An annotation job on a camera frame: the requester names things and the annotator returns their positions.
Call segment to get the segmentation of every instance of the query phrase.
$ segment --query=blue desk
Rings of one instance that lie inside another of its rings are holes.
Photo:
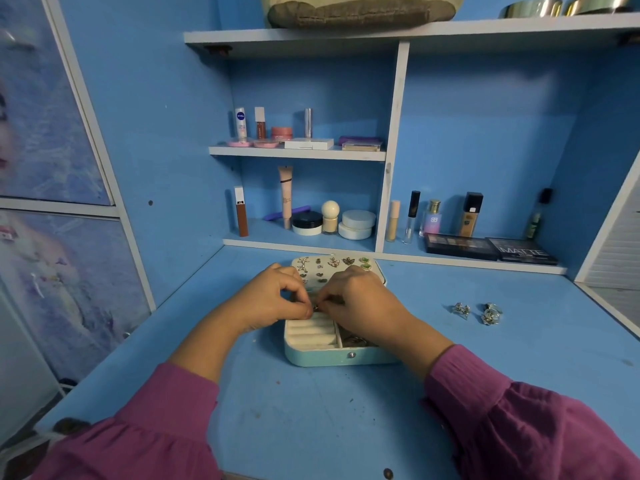
[[[212,307],[272,262],[298,253],[225,246],[46,415],[114,414]],[[409,310],[501,372],[576,397],[640,455],[640,343],[562,276],[380,261]],[[468,321],[449,313],[469,304]],[[504,310],[484,326],[480,305]],[[243,336],[228,357],[209,442],[222,469],[268,480],[458,478],[452,443],[402,365],[290,364],[283,326]]]

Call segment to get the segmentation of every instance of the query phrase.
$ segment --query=purple blouse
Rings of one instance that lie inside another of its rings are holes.
[[[585,404],[512,382],[463,346],[424,387],[464,479],[640,479],[640,460]],[[217,396],[217,384],[162,363],[116,416],[60,441],[31,478],[220,479],[206,439]]]

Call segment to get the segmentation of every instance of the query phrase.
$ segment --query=person's left hand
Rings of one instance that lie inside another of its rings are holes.
[[[280,295],[292,292],[295,301]],[[313,313],[305,284],[292,266],[270,265],[224,302],[218,312],[239,327],[241,333],[266,327],[277,320],[307,319]]]

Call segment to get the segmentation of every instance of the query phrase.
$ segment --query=purple nail file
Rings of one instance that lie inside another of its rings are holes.
[[[299,212],[306,212],[308,210],[311,210],[311,206],[310,205],[304,205],[302,207],[299,207],[297,209],[291,209],[291,213],[292,214],[297,214]],[[263,217],[263,220],[265,221],[274,221],[276,219],[281,219],[282,218],[282,212],[275,212],[273,214],[268,214],[267,216]]]

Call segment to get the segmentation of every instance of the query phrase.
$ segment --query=teal jewelry box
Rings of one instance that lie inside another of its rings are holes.
[[[291,265],[297,268],[314,305],[317,292],[332,275],[351,265],[377,274],[387,285],[378,263],[364,255],[302,256],[294,259]],[[386,350],[354,336],[322,312],[314,312],[309,320],[287,320],[284,326],[284,354],[291,363],[300,367],[398,362]]]

